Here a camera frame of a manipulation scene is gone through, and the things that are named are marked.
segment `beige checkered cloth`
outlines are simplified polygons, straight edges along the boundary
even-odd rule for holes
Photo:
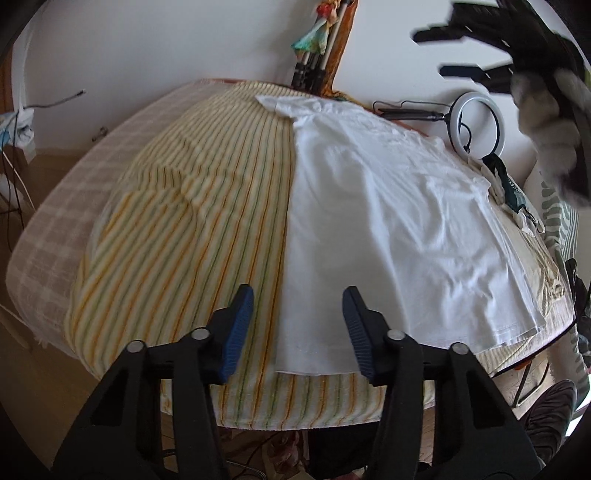
[[[135,155],[197,102],[231,88],[202,80],[145,108],[102,140],[50,193],[31,219],[8,264],[12,302],[38,340],[75,356],[62,323],[96,218]]]

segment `striped towel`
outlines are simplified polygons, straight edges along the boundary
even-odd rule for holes
[[[385,389],[360,374],[275,372],[296,156],[291,120],[268,112],[255,95],[302,94],[241,83],[191,108],[131,162],[93,228],[64,335],[100,378],[131,340],[177,341],[249,283],[255,310],[238,369],[228,384],[212,386],[217,422],[288,430],[377,421]],[[478,358],[493,372],[527,355],[537,337]],[[168,413],[171,396],[165,381],[161,406]],[[425,401],[433,402],[429,383]]]

